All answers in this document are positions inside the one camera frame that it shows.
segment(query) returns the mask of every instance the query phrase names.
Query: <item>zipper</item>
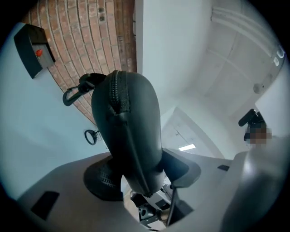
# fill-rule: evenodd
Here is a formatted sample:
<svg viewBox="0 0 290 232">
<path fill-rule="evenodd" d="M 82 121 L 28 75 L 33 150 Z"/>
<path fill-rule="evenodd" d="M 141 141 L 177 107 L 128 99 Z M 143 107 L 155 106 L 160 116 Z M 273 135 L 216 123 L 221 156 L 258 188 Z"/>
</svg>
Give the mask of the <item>zipper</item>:
<svg viewBox="0 0 290 232">
<path fill-rule="evenodd" d="M 119 70 L 117 70 L 113 74 L 113 77 L 111 78 L 110 91 L 109 91 L 110 105 L 113 107 L 116 113 L 118 113 L 118 111 L 120 110 L 120 98 L 119 98 L 119 92 L 118 92 L 118 73 L 119 73 Z"/>
</svg>

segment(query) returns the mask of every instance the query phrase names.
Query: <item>gray surface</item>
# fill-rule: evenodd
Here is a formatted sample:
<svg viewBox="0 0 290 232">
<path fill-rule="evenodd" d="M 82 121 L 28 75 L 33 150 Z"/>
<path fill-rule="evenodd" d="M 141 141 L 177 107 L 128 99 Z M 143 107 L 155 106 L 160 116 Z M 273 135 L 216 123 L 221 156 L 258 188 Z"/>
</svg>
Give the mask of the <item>gray surface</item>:
<svg viewBox="0 0 290 232">
<path fill-rule="evenodd" d="M 158 192 L 154 193 L 152 196 L 150 196 L 149 198 L 148 197 L 145 197 L 145 200 L 151 205 L 153 206 L 154 208 L 156 209 L 160 209 L 156 203 L 158 203 L 159 201 L 161 200 L 164 200 L 167 204 L 171 204 L 171 201 L 167 198 L 167 196 L 165 195 L 165 193 L 163 193 L 161 190 L 159 190 Z"/>
<path fill-rule="evenodd" d="M 33 44 L 32 49 L 34 50 L 34 52 L 42 49 L 42 55 L 38 57 L 39 63 L 42 68 L 48 68 L 54 64 L 46 44 Z"/>
<path fill-rule="evenodd" d="M 187 164 L 192 163 L 189 159 L 198 163 L 202 173 L 188 188 L 177 189 L 180 200 L 194 211 L 166 231 L 244 231 L 263 217 L 274 203 L 290 166 L 289 152 L 289 137 L 273 138 L 267 147 L 237 154 L 231 163 L 208 157 L 184 158 L 181 155 L 187 154 L 176 152 L 176 157 Z M 96 155 L 60 166 L 30 188 L 21 197 L 20 205 L 28 210 L 44 191 L 56 191 L 60 196 L 47 223 L 34 217 L 46 228 L 55 231 L 144 231 L 122 202 L 101 201 L 83 184 L 86 167 L 109 155 Z M 218 169 L 221 164 L 230 165 L 229 170 Z"/>
</svg>

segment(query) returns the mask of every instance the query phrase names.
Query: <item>ceiling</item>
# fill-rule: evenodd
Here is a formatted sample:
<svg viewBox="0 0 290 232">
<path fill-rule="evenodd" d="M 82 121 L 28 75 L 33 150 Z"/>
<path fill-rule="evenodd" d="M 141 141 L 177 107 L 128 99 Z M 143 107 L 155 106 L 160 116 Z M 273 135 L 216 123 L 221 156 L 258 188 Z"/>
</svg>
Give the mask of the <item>ceiling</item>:
<svg viewBox="0 0 290 232">
<path fill-rule="evenodd" d="M 185 152 L 214 158 L 225 158 L 207 137 L 182 110 L 175 108 L 171 118 L 162 129 L 162 147 L 178 148 L 194 144 L 195 148 Z"/>
<path fill-rule="evenodd" d="M 155 88 L 161 114 L 184 91 L 197 91 L 239 117 L 248 100 L 254 107 L 259 98 L 254 84 L 272 82 L 282 64 L 273 63 L 277 39 L 245 1 L 147 0 L 143 14 L 142 73 Z"/>
<path fill-rule="evenodd" d="M 237 122 L 256 108 L 255 102 L 274 81 L 284 59 L 277 55 L 279 42 L 264 19 L 243 0 L 138 4 L 137 71 L 156 91 L 163 143 L 175 149 L 183 146 L 179 130 L 189 139 L 200 136 L 186 129 L 187 123 L 176 122 L 174 109 L 179 108 L 226 158 L 247 149 L 244 128 Z M 259 87 L 256 93 L 254 85 Z M 210 154 L 198 147 L 194 152 Z"/>
</svg>

